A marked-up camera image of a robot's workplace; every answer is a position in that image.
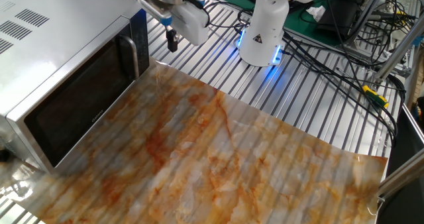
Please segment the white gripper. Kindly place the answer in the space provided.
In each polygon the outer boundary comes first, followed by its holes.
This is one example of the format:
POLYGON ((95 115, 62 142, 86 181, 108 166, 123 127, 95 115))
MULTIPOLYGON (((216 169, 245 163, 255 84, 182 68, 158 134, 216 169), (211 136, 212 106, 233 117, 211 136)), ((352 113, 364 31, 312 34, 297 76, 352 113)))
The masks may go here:
POLYGON ((184 37, 193 45, 203 44, 208 39, 208 15, 191 3, 174 5, 171 9, 172 24, 166 26, 167 47, 170 52, 178 49, 184 37))

